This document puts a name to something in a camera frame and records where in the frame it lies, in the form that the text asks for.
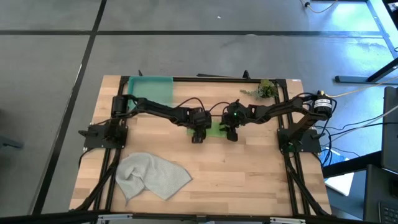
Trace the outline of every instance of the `gray towel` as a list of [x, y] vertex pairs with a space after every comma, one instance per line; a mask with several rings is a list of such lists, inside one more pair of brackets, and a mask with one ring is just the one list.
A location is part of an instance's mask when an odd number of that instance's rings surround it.
[[191, 180], [183, 167], [143, 152], [130, 154], [116, 171], [116, 182], [126, 202], [145, 188], [167, 200]]

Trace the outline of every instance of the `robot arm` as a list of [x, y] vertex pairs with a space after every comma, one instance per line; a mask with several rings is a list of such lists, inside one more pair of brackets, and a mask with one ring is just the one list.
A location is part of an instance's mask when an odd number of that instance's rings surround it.
[[[303, 104], [310, 100], [313, 101], [313, 105], [311, 110], [307, 110]], [[273, 117], [292, 112], [304, 114], [304, 117], [290, 128], [289, 139], [300, 139], [303, 133], [317, 121], [331, 118], [331, 100], [325, 95], [318, 94], [296, 96], [289, 101], [271, 106], [249, 105], [248, 107], [237, 100], [226, 107], [226, 112], [221, 117], [221, 124], [225, 125], [227, 138], [230, 141], [237, 141], [236, 128], [248, 123], [266, 123]]]
[[[128, 113], [119, 110], [119, 108], [125, 108], [124, 105], [127, 105], [128, 100], [132, 100], [136, 107]], [[201, 107], [187, 108], [179, 106], [171, 108], [148, 100], [147, 98], [138, 98], [133, 95], [114, 96], [112, 116], [116, 118], [128, 116], [131, 118], [139, 113], [148, 113], [159, 116], [170, 120], [171, 123], [177, 126], [184, 126], [195, 130], [194, 135], [192, 136], [192, 143], [202, 143], [206, 138], [206, 128], [211, 128], [210, 112], [205, 111]]]

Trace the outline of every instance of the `green cloth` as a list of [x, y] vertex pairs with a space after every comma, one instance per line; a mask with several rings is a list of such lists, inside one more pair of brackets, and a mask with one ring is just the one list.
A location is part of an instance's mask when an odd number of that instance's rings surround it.
[[[220, 131], [220, 128], [223, 128], [224, 125], [220, 125], [219, 121], [211, 122], [211, 128], [206, 129], [206, 136], [213, 136], [219, 138], [226, 138], [226, 131]], [[195, 131], [193, 129], [187, 129], [187, 135], [193, 136]]]

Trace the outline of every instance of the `small plant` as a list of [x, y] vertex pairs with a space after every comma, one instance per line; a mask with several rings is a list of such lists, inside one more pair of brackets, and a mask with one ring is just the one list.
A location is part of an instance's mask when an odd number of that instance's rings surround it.
[[270, 97], [278, 97], [278, 89], [277, 87], [268, 79], [261, 80], [257, 90], [247, 91], [241, 90], [241, 93], [244, 93], [249, 96], [253, 96], [256, 100], [260, 100], [261, 98], [270, 98]]

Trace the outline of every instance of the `wooden table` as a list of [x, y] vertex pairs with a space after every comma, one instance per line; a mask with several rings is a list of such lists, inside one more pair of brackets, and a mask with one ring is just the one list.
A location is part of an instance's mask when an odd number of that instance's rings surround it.
[[[117, 95], [120, 76], [106, 75], [93, 115], [97, 123], [109, 118], [112, 97]], [[289, 97], [303, 92], [300, 80], [287, 80]], [[255, 83], [174, 82], [173, 104], [190, 97], [200, 98], [205, 108], [219, 101], [271, 105], [273, 98], [256, 101], [239, 91], [255, 90]], [[199, 106], [192, 100], [185, 106]], [[221, 114], [223, 106], [212, 114]], [[297, 122], [301, 114], [293, 113]], [[248, 124], [237, 132], [238, 142], [207, 137], [203, 144], [192, 144], [186, 128], [149, 114], [127, 120], [129, 132], [121, 159], [133, 152], [149, 152], [186, 168], [193, 180], [168, 201], [145, 190], [126, 205], [119, 186], [115, 186], [112, 212], [143, 212], [207, 215], [292, 215], [284, 160], [279, 152], [276, 130], [278, 120], [266, 124]], [[93, 190], [100, 176], [104, 149], [95, 149], [84, 156], [77, 176], [70, 208], [79, 206]], [[319, 161], [309, 153], [301, 153], [305, 183], [324, 210], [330, 212], [326, 187]], [[104, 208], [107, 186], [101, 208]], [[302, 212], [300, 191], [295, 185], [298, 209]]]

